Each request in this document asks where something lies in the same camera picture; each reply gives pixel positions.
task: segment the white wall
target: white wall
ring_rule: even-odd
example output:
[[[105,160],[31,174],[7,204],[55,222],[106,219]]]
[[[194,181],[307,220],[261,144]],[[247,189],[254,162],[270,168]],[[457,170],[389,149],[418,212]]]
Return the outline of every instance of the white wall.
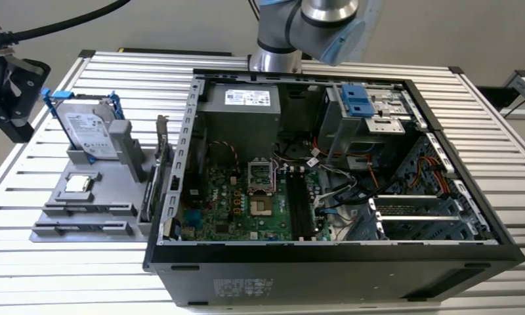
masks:
[[[19,31],[58,22],[111,0],[0,0],[0,24]],[[51,66],[54,87],[81,49],[142,47],[227,51],[255,48],[246,0],[133,0],[101,19],[27,41],[17,56]],[[363,62],[461,66],[473,82],[501,84],[525,68],[525,0],[383,0]],[[11,149],[0,132],[0,162]]]

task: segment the black wire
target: black wire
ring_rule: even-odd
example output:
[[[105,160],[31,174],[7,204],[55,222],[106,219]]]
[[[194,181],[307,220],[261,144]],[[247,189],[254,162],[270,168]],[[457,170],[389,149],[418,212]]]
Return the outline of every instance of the black wire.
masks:
[[[359,197],[355,199],[349,199],[349,200],[342,200],[335,205],[327,207],[327,209],[338,208],[341,205],[362,205],[362,204],[365,204],[371,196],[383,193],[385,190],[387,190],[389,187],[398,181],[399,181],[398,177],[391,178],[390,181],[387,181],[387,183],[385,184],[385,186],[377,188],[374,191],[367,193],[363,197]]]
[[[510,113],[513,113],[513,111],[514,111],[522,104],[525,104],[525,100],[523,100],[522,102],[519,102],[519,103],[515,105],[515,107],[513,107],[513,108],[510,109],[510,111],[503,115],[503,119],[509,116]]]
[[[19,41],[25,41],[27,39],[33,39],[35,37],[41,37],[51,33],[55,33],[58,31],[62,31],[67,28],[73,28],[74,26],[78,26],[79,24],[83,24],[107,15],[114,10],[121,8],[127,2],[130,2],[130,0],[117,0],[107,6],[102,7],[101,9],[94,10],[93,12],[89,12],[87,14],[83,14],[75,18],[70,18],[69,20],[42,26],[39,28],[34,28],[33,30],[10,33],[9,36],[6,37],[9,42],[5,42],[2,44],[9,45],[11,43],[18,43]]]
[[[253,3],[253,0],[246,0],[246,1],[247,1],[247,5],[250,6],[250,10],[253,11],[254,18],[258,21],[258,7]]]

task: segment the aluminum workbench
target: aluminum workbench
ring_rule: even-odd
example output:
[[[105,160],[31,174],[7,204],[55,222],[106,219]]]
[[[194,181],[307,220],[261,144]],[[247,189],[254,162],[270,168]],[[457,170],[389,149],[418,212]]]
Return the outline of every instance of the aluminum workbench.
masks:
[[[58,89],[122,98],[133,137],[157,141],[154,120],[167,115],[175,142],[193,68],[245,70],[243,57],[97,52],[79,57]],[[525,254],[525,143],[467,78],[447,68],[305,62],[303,73],[411,79],[459,157]],[[42,110],[29,144],[0,168],[0,312],[6,314],[397,313],[525,314],[525,263],[441,304],[177,308],[159,278],[141,270],[145,243],[31,243],[30,227],[67,162],[67,140]]]

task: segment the sticker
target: sticker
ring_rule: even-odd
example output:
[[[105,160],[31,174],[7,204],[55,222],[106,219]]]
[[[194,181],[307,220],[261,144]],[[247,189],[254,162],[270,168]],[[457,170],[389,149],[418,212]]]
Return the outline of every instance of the sticker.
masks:
[[[225,105],[270,106],[270,91],[226,90]]]
[[[311,157],[309,161],[306,161],[306,165],[309,165],[309,167],[314,167],[318,163],[318,159],[315,157]]]
[[[67,113],[65,119],[70,125],[81,148],[94,158],[117,158],[102,119],[93,114]]]
[[[218,297],[269,296],[274,279],[214,279],[213,289]]]
[[[311,156],[317,157],[318,153],[321,153],[321,150],[318,150],[318,148],[313,148],[311,150]]]

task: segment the cable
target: cable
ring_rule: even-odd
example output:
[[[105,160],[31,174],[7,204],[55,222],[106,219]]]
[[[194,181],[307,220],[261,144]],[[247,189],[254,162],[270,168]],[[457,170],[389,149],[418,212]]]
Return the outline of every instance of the cable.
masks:
[[[325,208],[325,209],[318,210],[318,212],[319,212],[319,213],[323,213],[323,214],[327,214],[327,215],[337,215],[343,221],[351,221],[351,219],[347,219],[346,217],[343,217],[343,216],[338,213],[338,211],[337,211],[335,209]]]
[[[370,160],[370,156],[367,156],[369,174],[370,174],[370,178],[373,179],[373,183],[375,184],[375,188],[378,188],[377,179],[375,179],[375,174],[373,174],[373,169],[371,169],[370,166],[371,166],[371,160]]]
[[[227,148],[233,152],[233,155],[234,155],[234,158],[235,158],[235,170],[237,170],[237,173],[239,173],[239,170],[238,170],[238,156],[237,156],[235,148],[229,143],[226,143],[226,141],[211,141],[210,144],[207,145],[207,147],[210,147],[213,144],[222,144],[222,145],[227,146]]]
[[[334,235],[334,240],[335,240],[335,241],[338,240],[338,235],[339,235],[339,233],[342,233],[343,229],[347,228],[353,223],[354,223],[354,220],[351,220],[350,223],[347,223],[345,226],[342,226],[342,228],[339,229],[339,231],[335,232],[335,235]]]
[[[319,154],[322,154],[323,156],[327,156],[327,152],[326,152],[326,151],[322,151],[322,150],[318,148],[318,145],[317,145],[317,137],[315,137],[315,136],[313,137],[313,148],[315,148],[315,149],[318,150]],[[373,183],[375,184],[375,188],[378,188],[378,183],[377,183],[377,179],[375,179],[375,174],[373,173],[373,167],[371,167],[371,155],[370,155],[370,154],[346,154],[346,156],[355,156],[355,157],[366,157],[366,158],[367,158],[369,175],[370,175],[370,177],[371,177],[371,179],[373,179]]]
[[[426,158],[434,165],[439,165],[439,164],[441,164],[435,157],[426,156],[425,158]],[[445,177],[441,175],[441,172],[434,171],[434,178],[435,178],[437,184],[439,185],[439,189],[442,190],[442,192],[446,192],[446,193],[450,192],[449,184],[447,184],[447,182],[446,182],[446,180],[445,180]]]
[[[415,176],[414,176],[413,181],[410,182],[410,185],[409,185],[410,188],[414,187],[415,184],[418,183],[419,175],[421,175],[421,173],[422,173],[422,168],[421,168],[422,161],[426,161],[426,163],[427,163],[429,166],[433,166],[433,165],[438,165],[438,164],[439,164],[439,162],[438,162],[433,157],[430,157],[430,156],[421,156],[421,157],[418,157],[417,174],[415,174]],[[441,191],[442,191],[442,192],[449,192],[447,183],[443,182],[442,176],[441,176],[439,172],[434,171],[434,172],[433,172],[433,175],[434,175],[437,184],[439,185]]]
[[[522,100],[522,101],[515,105],[515,107],[513,107],[513,108],[510,109],[510,111],[503,115],[503,119],[509,116],[510,113],[513,113],[513,111],[514,111],[522,104],[525,104],[525,100]]]
[[[358,197],[355,199],[347,199],[339,201],[335,205],[327,207],[329,209],[338,208],[341,205],[362,205],[369,201],[369,198],[374,195],[382,194],[385,190],[387,190],[391,185],[398,182],[401,179],[398,177],[393,177],[390,181],[385,184],[385,186],[377,188],[374,191],[369,192],[363,197]]]
[[[250,6],[250,10],[253,11],[254,18],[258,21],[259,10],[258,7],[255,6],[254,0],[246,0],[246,1],[247,1],[247,5]]]
[[[73,28],[79,24],[83,24],[105,15],[111,13],[114,10],[119,9],[130,0],[117,0],[107,6],[102,7],[87,14],[79,15],[75,18],[70,18],[62,22],[42,26],[39,28],[34,28],[31,30],[19,31],[17,33],[10,33],[3,37],[2,45],[10,45],[11,43],[18,43],[19,41],[25,41],[27,39],[33,39],[51,33],[59,32],[67,28]]]

